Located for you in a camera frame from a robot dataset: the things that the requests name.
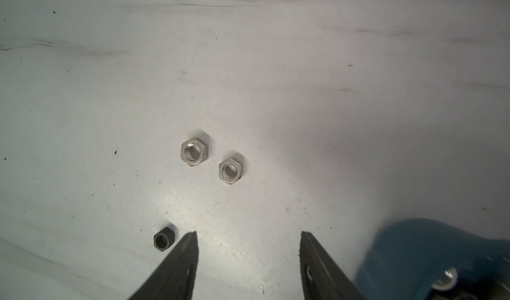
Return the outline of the teal storage box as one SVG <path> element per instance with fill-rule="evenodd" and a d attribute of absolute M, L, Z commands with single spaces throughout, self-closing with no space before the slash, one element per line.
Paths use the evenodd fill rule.
<path fill-rule="evenodd" d="M 475 277 L 490 273 L 488 261 L 509 256 L 509 241 L 488 239 L 445 223 L 412 218 L 380 231 L 358 269 L 355 286 L 366 299 L 426 299 L 450 268 L 477 261 Z"/>

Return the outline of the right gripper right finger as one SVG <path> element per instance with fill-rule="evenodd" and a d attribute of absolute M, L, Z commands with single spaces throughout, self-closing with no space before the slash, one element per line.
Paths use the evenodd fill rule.
<path fill-rule="evenodd" d="M 305 300 L 364 298 L 310 232 L 301 233 L 300 272 Z"/>

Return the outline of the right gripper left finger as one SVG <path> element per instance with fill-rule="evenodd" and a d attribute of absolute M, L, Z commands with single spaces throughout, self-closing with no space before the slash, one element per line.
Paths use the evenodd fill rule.
<path fill-rule="evenodd" d="M 130 297 L 132 300 L 191 299 L 199 261 L 196 232 L 189 232 Z"/>

